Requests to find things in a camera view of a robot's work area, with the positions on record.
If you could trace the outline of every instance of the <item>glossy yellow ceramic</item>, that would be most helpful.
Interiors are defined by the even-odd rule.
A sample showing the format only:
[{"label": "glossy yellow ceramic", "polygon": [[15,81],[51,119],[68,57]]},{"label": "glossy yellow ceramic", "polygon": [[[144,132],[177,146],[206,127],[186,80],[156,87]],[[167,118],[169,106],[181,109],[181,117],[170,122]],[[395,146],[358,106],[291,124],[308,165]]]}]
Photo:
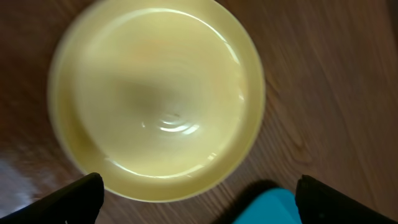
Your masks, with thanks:
[{"label": "glossy yellow ceramic", "polygon": [[50,74],[64,150],[135,200],[180,200],[222,181],[250,150],[263,108],[254,45],[212,0],[97,2]]}]

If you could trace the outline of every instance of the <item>yellow bowl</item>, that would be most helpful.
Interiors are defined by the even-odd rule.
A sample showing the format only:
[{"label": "yellow bowl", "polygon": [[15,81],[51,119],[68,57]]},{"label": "yellow bowl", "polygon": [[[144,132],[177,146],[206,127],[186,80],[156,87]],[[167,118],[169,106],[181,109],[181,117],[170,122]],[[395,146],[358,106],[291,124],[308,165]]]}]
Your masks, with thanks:
[{"label": "yellow bowl", "polygon": [[49,81],[58,140],[126,198],[221,182],[260,127],[264,79],[242,25],[212,0],[100,1],[69,28]]}]

